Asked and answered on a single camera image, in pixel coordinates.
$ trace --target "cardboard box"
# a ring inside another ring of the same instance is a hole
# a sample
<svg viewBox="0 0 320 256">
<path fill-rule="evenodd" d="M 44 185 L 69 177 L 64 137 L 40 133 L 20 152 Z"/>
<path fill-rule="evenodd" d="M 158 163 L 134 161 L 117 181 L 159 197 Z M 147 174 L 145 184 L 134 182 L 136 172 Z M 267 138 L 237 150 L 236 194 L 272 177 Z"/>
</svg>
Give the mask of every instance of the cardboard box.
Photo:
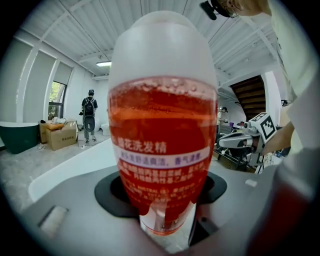
<svg viewBox="0 0 320 256">
<path fill-rule="evenodd" d="M 47 142 L 47 134 L 46 134 L 46 124 L 45 123 L 39 123 L 39 134 L 40 134 L 40 141 L 41 143 Z"/>
<path fill-rule="evenodd" d="M 53 151 L 75 144 L 77 141 L 77 122 L 67 121 L 60 130 L 46 129 L 46 139 Z"/>
</svg>

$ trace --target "window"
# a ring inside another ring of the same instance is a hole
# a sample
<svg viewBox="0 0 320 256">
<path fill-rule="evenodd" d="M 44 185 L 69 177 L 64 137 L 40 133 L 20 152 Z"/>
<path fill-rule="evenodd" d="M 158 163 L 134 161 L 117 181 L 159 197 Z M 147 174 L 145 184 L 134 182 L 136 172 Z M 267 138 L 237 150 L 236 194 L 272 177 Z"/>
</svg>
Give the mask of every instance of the window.
<svg viewBox="0 0 320 256">
<path fill-rule="evenodd" d="M 49 96 L 48 120 L 64 117 L 64 101 L 67 86 L 53 81 Z"/>
</svg>

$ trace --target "white ceiling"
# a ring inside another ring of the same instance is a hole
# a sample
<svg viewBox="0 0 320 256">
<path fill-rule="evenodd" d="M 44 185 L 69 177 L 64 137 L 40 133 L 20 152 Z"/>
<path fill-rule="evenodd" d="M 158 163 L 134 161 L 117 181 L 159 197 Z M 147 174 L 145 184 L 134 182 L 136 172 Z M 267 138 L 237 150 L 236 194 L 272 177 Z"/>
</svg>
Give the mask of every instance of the white ceiling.
<svg viewBox="0 0 320 256">
<path fill-rule="evenodd" d="M 210 20 L 204 0 L 44 0 L 21 28 L 53 46 L 96 76 L 109 73 L 97 62 L 112 59 L 119 35 L 141 16 L 168 10 L 186 16 L 207 39 L 219 85 L 263 69 L 276 60 L 276 35 L 266 15 Z M 234 100 L 228 89 L 220 97 Z"/>
</svg>

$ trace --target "red liquid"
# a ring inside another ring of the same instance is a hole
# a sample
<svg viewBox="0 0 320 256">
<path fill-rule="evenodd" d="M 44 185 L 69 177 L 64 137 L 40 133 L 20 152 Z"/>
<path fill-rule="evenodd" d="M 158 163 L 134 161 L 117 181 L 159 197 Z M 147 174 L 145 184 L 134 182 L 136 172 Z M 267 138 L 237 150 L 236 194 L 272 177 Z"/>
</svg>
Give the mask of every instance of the red liquid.
<svg viewBox="0 0 320 256">
<path fill-rule="evenodd" d="M 168 168 L 157 168 L 161 162 L 142 167 L 125 160 L 124 155 L 119 159 L 122 182 L 140 215 L 146 215 L 151 204 L 154 212 L 162 212 L 162 217 L 165 213 L 164 220 L 156 220 L 154 226 L 146 224 L 157 234 L 168 235 L 177 230 L 188 215 L 189 203 L 197 201 L 213 154 L 217 103 L 213 87 L 176 77 L 130 81 L 109 92 L 112 142 L 126 152 L 168 158 L 208 149 L 201 161 L 197 154 L 175 158 L 174 164 L 184 163 L 181 167 L 167 163 Z"/>
</svg>

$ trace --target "bottle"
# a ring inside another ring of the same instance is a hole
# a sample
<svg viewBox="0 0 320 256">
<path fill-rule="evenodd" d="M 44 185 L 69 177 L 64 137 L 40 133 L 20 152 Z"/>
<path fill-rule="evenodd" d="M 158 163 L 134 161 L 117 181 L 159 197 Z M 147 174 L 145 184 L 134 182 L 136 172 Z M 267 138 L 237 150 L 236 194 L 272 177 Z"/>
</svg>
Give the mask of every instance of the bottle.
<svg viewBox="0 0 320 256">
<path fill-rule="evenodd" d="M 116 41 L 111 139 L 130 201 L 155 234 L 174 233 L 202 190 L 216 139 L 216 85 L 207 40 L 178 13 L 149 13 Z"/>
</svg>

